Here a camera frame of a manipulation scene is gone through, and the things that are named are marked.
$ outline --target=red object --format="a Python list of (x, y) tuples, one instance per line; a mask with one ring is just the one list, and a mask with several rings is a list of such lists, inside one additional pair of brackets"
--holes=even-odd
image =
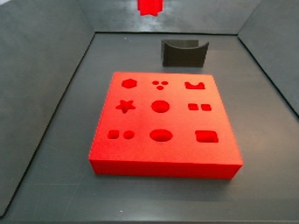
[(212, 76), (114, 73), (88, 160), (97, 174), (231, 179), (243, 162)]
[(136, 8), (140, 11), (140, 16), (152, 15), (164, 9), (164, 0), (136, 0)]

